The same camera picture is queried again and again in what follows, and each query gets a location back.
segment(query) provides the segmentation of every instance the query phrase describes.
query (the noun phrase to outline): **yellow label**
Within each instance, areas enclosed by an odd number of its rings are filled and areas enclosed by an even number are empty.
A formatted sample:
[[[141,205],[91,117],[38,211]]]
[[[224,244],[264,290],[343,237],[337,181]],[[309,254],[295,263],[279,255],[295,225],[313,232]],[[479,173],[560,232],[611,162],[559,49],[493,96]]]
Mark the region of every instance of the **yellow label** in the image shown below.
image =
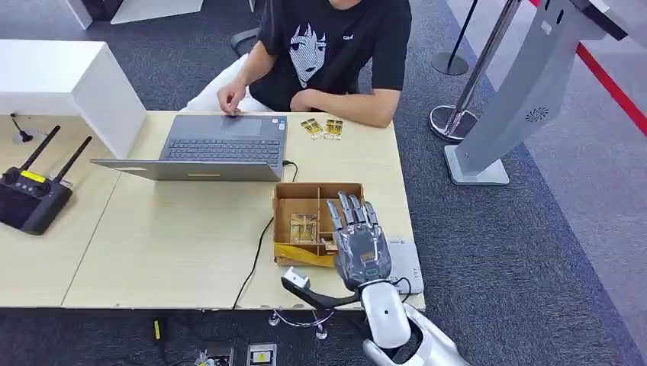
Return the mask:
[[[292,259],[307,265],[335,268],[334,255],[316,255],[307,250],[285,244],[274,243],[274,256]]]
[[[252,363],[259,363],[259,362],[266,362],[270,361],[272,359],[271,354],[269,351],[262,351],[262,352],[253,352],[252,353]]]
[[[38,183],[43,183],[45,181],[44,177],[41,177],[40,175],[34,174],[32,172],[28,172],[26,170],[23,170],[21,172],[21,175],[25,178],[31,179],[32,181],[37,181]]]
[[[159,340],[159,323],[157,320],[153,322],[153,325],[155,326],[155,339]]]

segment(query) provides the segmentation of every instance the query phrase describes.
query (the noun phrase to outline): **black t-shirt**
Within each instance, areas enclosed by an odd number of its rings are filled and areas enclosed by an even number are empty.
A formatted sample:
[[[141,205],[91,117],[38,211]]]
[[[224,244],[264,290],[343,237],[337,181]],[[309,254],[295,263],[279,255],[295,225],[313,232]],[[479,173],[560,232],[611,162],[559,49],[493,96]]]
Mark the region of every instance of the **black t-shirt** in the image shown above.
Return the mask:
[[[274,111],[289,111],[305,88],[351,91],[371,57],[372,87],[402,90],[410,30],[408,0],[361,0],[346,10],[329,0],[267,0],[259,40],[276,63],[250,92]]]

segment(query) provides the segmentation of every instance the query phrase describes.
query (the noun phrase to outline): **light wood tabletop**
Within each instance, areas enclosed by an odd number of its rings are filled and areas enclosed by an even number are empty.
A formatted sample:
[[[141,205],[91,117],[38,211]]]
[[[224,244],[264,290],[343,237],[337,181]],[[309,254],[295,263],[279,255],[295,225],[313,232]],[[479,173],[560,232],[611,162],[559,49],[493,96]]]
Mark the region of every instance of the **light wood tabletop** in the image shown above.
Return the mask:
[[[94,133],[79,117],[19,117],[23,129],[49,133],[61,130],[31,166],[40,175],[56,175],[87,136]],[[15,144],[17,135],[9,116],[0,117],[0,170],[20,167],[36,149],[39,140]],[[60,307],[72,283],[117,182],[118,172],[90,164],[90,158],[108,158],[110,153],[94,138],[65,177],[73,183],[74,195],[44,236],[31,236],[0,225],[0,306]]]
[[[130,157],[157,159],[176,114],[148,112]],[[345,122],[341,140],[312,140],[299,125],[311,117],[322,124],[330,118],[288,114],[285,158],[298,164],[297,181],[362,183],[387,237],[412,238],[393,127]],[[42,174],[56,172],[91,134],[76,117],[23,117],[21,123],[43,131],[62,126],[34,164]],[[15,132],[12,124],[0,124],[0,163],[6,168],[19,166],[36,146],[13,144]],[[231,308],[272,217],[275,184],[149,181],[88,162],[96,158],[110,158],[98,139],[67,176],[74,196],[45,236],[0,226],[0,306]],[[294,167],[286,167],[283,180],[293,174]],[[286,269],[273,261],[271,226],[239,308],[310,308],[281,286]],[[333,269],[303,267],[301,272],[315,291],[349,293]],[[409,302],[424,308],[422,294]]]
[[[149,112],[130,157],[157,159],[175,115]],[[311,117],[325,124],[330,116],[288,114],[285,158],[298,164],[297,181],[361,182],[388,236],[412,238],[393,127],[379,130],[346,122],[341,140],[312,140],[299,125]],[[285,168],[284,181],[291,179],[293,169]],[[121,173],[63,306],[231,308],[251,269],[260,233],[272,217],[274,186],[155,182]],[[270,227],[239,308],[310,308],[281,286],[286,268],[274,263],[272,250]],[[301,271],[315,291],[349,293],[333,269]],[[424,308],[422,294],[409,301]]]

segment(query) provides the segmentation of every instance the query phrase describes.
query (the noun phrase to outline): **speaker grille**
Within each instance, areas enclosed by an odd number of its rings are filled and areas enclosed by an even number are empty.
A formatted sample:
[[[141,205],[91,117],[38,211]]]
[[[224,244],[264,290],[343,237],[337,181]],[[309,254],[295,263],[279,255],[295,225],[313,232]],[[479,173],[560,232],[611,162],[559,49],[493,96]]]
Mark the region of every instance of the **speaker grille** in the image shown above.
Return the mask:
[[[538,107],[526,114],[526,122],[530,122],[531,124],[534,124],[536,122],[540,122],[547,116],[548,116],[548,108]]]

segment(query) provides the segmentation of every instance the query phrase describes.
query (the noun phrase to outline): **kiosk stand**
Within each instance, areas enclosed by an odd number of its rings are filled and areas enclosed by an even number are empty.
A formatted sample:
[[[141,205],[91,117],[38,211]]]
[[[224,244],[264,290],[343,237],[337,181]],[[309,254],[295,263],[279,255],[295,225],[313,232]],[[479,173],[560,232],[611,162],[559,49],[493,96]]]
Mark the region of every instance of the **kiosk stand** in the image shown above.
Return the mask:
[[[445,146],[457,185],[507,185],[500,157],[555,118],[580,40],[626,33],[589,0],[542,0],[494,100],[460,145]]]

